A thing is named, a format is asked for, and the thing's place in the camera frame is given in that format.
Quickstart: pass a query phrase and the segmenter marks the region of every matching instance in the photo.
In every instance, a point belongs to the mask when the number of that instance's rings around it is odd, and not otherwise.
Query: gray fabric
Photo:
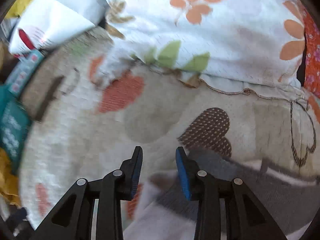
[[[200,169],[218,179],[243,179],[286,235],[311,222],[320,207],[320,186],[293,186],[224,160],[212,151],[192,151],[189,157],[197,161]],[[185,199],[178,179],[165,194],[158,197],[157,203],[191,220],[197,218],[198,202]],[[225,208],[222,203],[221,230],[225,232]]]

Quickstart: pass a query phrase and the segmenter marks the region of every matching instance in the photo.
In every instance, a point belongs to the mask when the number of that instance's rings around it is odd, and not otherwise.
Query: white plastic bag
[[[37,49],[52,49],[97,25],[106,7],[105,0],[33,0],[13,31],[9,52],[30,51],[19,36],[19,29]]]

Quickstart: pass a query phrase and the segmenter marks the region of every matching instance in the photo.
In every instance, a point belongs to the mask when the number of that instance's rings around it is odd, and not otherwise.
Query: orange floral fabric
[[[304,87],[320,98],[320,31],[306,9],[303,9],[307,55]]]

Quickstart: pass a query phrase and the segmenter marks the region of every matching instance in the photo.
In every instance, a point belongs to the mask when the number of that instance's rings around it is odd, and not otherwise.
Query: pink flower print
[[[309,65],[310,58],[311,58],[311,53],[308,53],[307,56],[306,56],[306,65]]]
[[[316,61],[320,61],[320,49],[316,49],[315,52],[313,52],[313,56],[315,56]]]
[[[313,24],[313,27],[315,28],[315,32],[316,32],[316,34],[320,34],[320,32],[319,32],[319,29],[318,29],[318,27],[317,27],[317,25],[314,23]]]
[[[314,81],[315,81],[315,77],[314,76],[311,76],[311,75],[307,76],[306,82],[313,83]]]
[[[42,217],[48,212],[51,203],[48,202],[48,190],[43,186],[42,183],[36,184],[36,195],[38,198],[38,211]]]

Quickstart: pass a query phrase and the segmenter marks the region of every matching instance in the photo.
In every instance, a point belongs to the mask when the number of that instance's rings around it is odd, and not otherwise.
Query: brown heart print
[[[224,136],[230,127],[228,114],[220,108],[203,111],[178,138],[188,149],[204,148],[231,157],[231,144]]]

